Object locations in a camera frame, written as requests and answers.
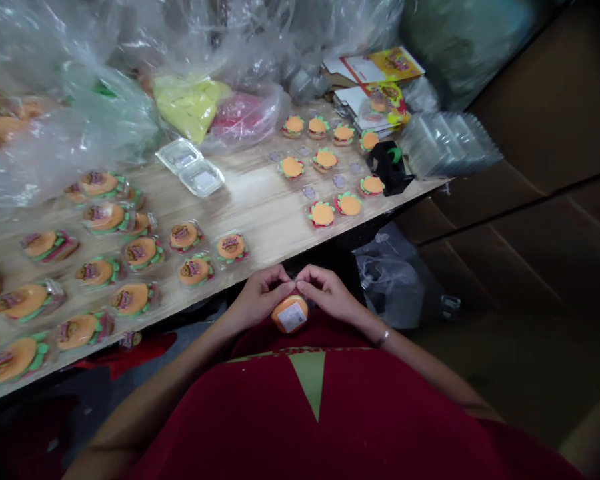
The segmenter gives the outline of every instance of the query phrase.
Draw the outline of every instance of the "white sticker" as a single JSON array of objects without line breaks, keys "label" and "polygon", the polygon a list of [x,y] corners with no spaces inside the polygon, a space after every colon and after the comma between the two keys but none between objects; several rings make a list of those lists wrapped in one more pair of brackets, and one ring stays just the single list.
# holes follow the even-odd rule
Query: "white sticker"
[{"label": "white sticker", "polygon": [[195,176],[195,182],[200,190],[206,190],[215,183],[215,179],[208,172],[200,172]]},{"label": "white sticker", "polygon": [[280,320],[282,326],[289,333],[306,322],[307,318],[300,305],[298,305],[298,302],[294,302],[292,306],[278,313],[278,320]]}]

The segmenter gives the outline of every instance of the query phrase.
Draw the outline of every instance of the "person's right hand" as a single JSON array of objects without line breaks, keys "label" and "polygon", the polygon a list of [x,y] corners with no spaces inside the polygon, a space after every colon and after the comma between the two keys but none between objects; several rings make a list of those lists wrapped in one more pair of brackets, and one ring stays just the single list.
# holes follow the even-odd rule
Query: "person's right hand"
[{"label": "person's right hand", "polygon": [[369,312],[331,270],[307,265],[295,280],[300,293],[336,320],[354,323]]}]

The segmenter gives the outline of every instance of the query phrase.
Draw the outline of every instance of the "yellow candy in bag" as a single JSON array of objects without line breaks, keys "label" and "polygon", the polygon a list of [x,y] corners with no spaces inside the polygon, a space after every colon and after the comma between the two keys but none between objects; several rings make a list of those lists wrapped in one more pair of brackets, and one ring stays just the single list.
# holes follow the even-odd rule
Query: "yellow candy in bag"
[{"label": "yellow candy in bag", "polygon": [[153,80],[153,95],[162,118],[194,143],[205,139],[218,104],[232,94],[228,85],[194,75],[166,75]]}]

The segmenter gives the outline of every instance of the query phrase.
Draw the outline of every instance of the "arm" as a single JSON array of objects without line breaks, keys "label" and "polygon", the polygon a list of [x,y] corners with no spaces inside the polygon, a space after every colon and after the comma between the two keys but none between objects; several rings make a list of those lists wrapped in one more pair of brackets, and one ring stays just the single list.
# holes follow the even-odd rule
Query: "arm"
[{"label": "arm", "polygon": [[[274,282],[282,284],[271,290]],[[214,356],[238,333],[260,323],[294,288],[282,265],[254,273],[222,317],[114,410],[64,478],[104,480],[126,475]]]},{"label": "arm", "polygon": [[389,336],[382,349],[416,370],[468,415],[503,421],[458,374],[360,305],[334,272],[308,265],[298,274],[297,288],[332,317],[356,327],[373,344],[381,340],[388,330]]}]

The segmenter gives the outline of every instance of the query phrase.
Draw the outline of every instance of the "person's hand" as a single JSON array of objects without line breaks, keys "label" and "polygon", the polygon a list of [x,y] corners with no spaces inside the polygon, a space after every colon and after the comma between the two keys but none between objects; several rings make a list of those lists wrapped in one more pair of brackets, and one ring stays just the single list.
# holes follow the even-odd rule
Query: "person's hand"
[{"label": "person's hand", "polygon": [[354,324],[369,313],[331,270],[307,265],[295,280],[300,293],[336,320]]},{"label": "person's hand", "polygon": [[258,325],[295,288],[285,268],[278,264],[254,272],[238,298],[231,304],[225,320],[237,331]]}]

